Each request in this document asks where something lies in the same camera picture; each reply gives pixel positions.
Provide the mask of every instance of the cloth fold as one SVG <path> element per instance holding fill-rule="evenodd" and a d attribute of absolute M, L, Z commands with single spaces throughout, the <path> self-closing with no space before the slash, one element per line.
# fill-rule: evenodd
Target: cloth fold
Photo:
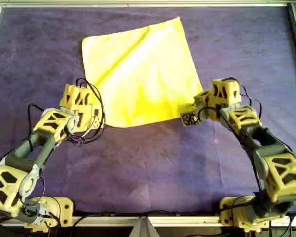
<path fill-rule="evenodd" d="M 99 89 L 110 126 L 178 118 L 202 91 L 179 18 L 87 37 L 82 54 L 86 78 Z"/>

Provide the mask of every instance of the yellow robotic arm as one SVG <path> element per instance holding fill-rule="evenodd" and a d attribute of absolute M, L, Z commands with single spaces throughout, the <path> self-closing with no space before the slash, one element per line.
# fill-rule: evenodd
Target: yellow robotic arm
<path fill-rule="evenodd" d="M 64 140 L 77 146 L 92 142 L 96 137 L 86 138 L 87 133 L 95 129 L 96 135 L 103 127 L 105 114 L 99 92 L 85 79 L 88 87 L 79 86 L 79 80 L 76 86 L 66 85 L 60 108 L 44 110 L 28 138 L 0 159 L 0 215 L 23 221 L 33 231 L 71 225 L 73 203 L 68 198 L 26 199 L 54 149 Z M 37 147 L 41 150 L 35 159 L 27 159 Z"/>
<path fill-rule="evenodd" d="M 220 202 L 220 209 L 226 209 L 221 213 L 221 223 L 246 232 L 260 231 L 268 227 L 268 221 L 283 217 L 296 201 L 296 153 L 263 128 L 251 104 L 240 102 L 240 83 L 235 78 L 217 79 L 212 81 L 212 90 L 194 97 L 192 108 L 181 113 L 181 120 L 184 126 L 205 119 L 217 121 L 238 139 L 252 163 L 259 192 L 255 196 L 225 197 Z"/>

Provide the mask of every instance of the black cable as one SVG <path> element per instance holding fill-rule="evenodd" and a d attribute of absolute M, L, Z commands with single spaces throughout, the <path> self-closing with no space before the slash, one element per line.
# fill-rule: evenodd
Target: black cable
<path fill-rule="evenodd" d="M 272 221 L 270 221 L 270 226 L 268 228 L 268 236 L 272 237 Z"/>
<path fill-rule="evenodd" d="M 88 86 L 90 87 L 90 89 L 92 90 L 93 94 L 94 94 L 94 95 L 96 96 L 96 98 L 99 100 L 99 102 L 100 102 L 100 104 L 101 104 L 101 110 L 102 110 L 102 111 L 101 111 L 102 116 L 101 116 L 101 121 L 100 121 L 100 125 L 99 125 L 99 127 L 95 130 L 95 133 L 94 133 L 91 137 L 87 137 L 87 138 L 85 138 L 85 139 L 83 140 L 83 144 L 88 144 L 88 143 L 91 143 L 91 142 L 97 140 L 99 137 L 102 136 L 102 134 L 103 134 L 103 132 L 104 132 L 104 126 L 103 126 L 103 129 L 102 129 L 101 134 L 100 134 L 99 136 L 97 136 L 97 135 L 98 135 L 98 133 L 99 133 L 99 131 L 100 131 L 102 125 L 105 124 L 105 111 L 104 111 L 104 106 L 103 106 L 103 101 L 102 101 L 101 94 L 100 94 L 99 90 L 96 88 L 96 86 L 94 86 L 94 85 L 92 85 L 91 83 L 89 83 L 89 82 L 87 81 L 87 79 L 85 79 L 85 78 L 78 78 L 78 79 L 76 80 L 76 86 L 79 85 L 79 81 L 80 81 L 80 80 L 83 80 L 83 81 L 84 81 L 84 82 L 82 82 L 82 83 L 80 84 L 80 86 L 82 86 L 82 84 L 86 84 L 86 85 L 88 85 Z"/>
<path fill-rule="evenodd" d="M 31 134 L 31 132 L 32 132 L 32 125 L 31 125 L 31 111 L 30 111 L 31 106 L 33 106 L 33 107 L 35 107 L 35 108 L 41 110 L 42 112 L 44 111 L 44 109 L 41 108 L 40 106 L 38 106 L 38 105 L 36 105 L 36 104 L 33 104 L 33 103 L 29 103 L 29 105 L 28 105 L 28 125 L 29 125 L 29 135 L 28 135 L 28 136 L 30 136 L 30 134 Z"/>
<path fill-rule="evenodd" d="M 46 188 L 46 182 L 45 182 L 45 180 L 44 180 L 44 178 L 43 178 L 43 175 L 40 175 L 39 178 L 41 179 L 41 181 L 42 181 L 42 183 L 43 183 L 43 191 L 42 191 L 42 193 L 41 193 L 41 196 L 39 197 L 39 199 L 37 200 L 37 202 L 35 202 L 34 204 L 27 204 L 27 203 L 24 203 L 24 202 L 22 202 L 22 199 L 20 199 L 20 202 L 21 202 L 23 205 L 25 205 L 25 206 L 35 206 L 36 204 L 39 203 L 39 201 L 41 200 L 41 198 L 44 196 L 44 194 L 45 194 L 45 188 Z"/>
<path fill-rule="evenodd" d="M 294 216 L 290 216 L 290 222 L 289 222 L 289 224 L 288 224 L 286 230 L 285 230 L 284 233 L 282 233 L 279 237 L 283 237 L 284 235 L 286 235 L 286 233 L 287 233 L 288 231 L 291 232 L 292 222 L 293 222 L 294 218 L 295 218 L 295 215 L 294 215 Z"/>
<path fill-rule="evenodd" d="M 233 201 L 232 205 L 231 206 L 234 206 L 234 204 L 236 203 L 236 201 L 240 198 L 242 198 L 243 196 L 239 196 L 235 199 L 235 201 Z M 234 223 L 234 220 L 233 220 L 233 208 L 231 209 L 231 220 L 232 220 L 232 226 L 233 226 L 233 229 L 235 231 L 235 234 L 237 233 L 237 229 L 235 227 L 235 223 Z"/>
<path fill-rule="evenodd" d="M 28 136 L 25 138 L 26 140 L 28 140 L 29 142 L 29 145 L 30 145 L 30 150 L 31 152 L 33 151 L 33 145 L 32 145 L 32 142 L 31 142 L 31 139 L 30 139 L 30 135 L 31 135 L 31 132 L 32 132 L 32 125 L 31 125 L 31 106 L 41 110 L 42 112 L 44 111 L 44 109 L 42 109 L 40 106 L 36 105 L 36 104 L 33 104 L 33 103 L 29 103 L 28 105 L 28 126 L 29 126 L 29 133 L 28 133 Z"/>
<path fill-rule="evenodd" d="M 242 204 L 238 204 L 238 205 L 231 205 L 231 206 L 219 209 L 217 213 L 220 213 L 222 211 L 227 211 L 227 210 L 230 210 L 230 209 L 239 208 L 239 207 L 252 206 L 253 204 L 255 204 L 254 201 L 250 201 L 250 202 L 246 202 L 246 203 L 242 203 Z"/>
<path fill-rule="evenodd" d="M 98 214 L 91 214 L 91 215 L 87 215 L 87 216 L 82 216 L 80 217 L 74 224 L 73 226 L 71 226 L 71 230 L 70 230 L 70 233 L 69 233 L 69 237 L 72 237 L 73 233 L 74 233 L 74 228 L 77 226 L 77 224 L 82 221 L 83 219 L 85 218 L 88 218 L 88 217 L 92 217 L 92 216 L 98 216 Z"/>

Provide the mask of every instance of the purple fabric surface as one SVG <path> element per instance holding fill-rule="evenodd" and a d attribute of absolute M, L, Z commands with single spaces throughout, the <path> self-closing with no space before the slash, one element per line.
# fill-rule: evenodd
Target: purple fabric surface
<path fill-rule="evenodd" d="M 0 156 L 26 136 L 28 103 L 58 108 L 65 84 L 84 76 L 84 37 L 177 16 L 203 88 L 238 78 L 263 103 L 263 125 L 296 151 L 296 55 L 284 8 L 44 8 L 2 11 Z M 38 121 L 40 112 L 32 114 Z M 64 143 L 44 178 L 47 196 L 71 198 L 88 212 L 211 211 L 225 196 L 257 191 L 229 131 L 211 121 L 184 128 L 179 119 L 107 127 L 82 148 Z"/>

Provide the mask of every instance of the yellow fabric square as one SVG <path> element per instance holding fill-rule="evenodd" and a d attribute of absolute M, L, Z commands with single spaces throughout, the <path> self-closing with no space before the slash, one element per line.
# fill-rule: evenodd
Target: yellow fabric square
<path fill-rule="evenodd" d="M 179 18 L 82 42 L 86 79 L 100 91 L 106 124 L 175 119 L 202 91 Z"/>

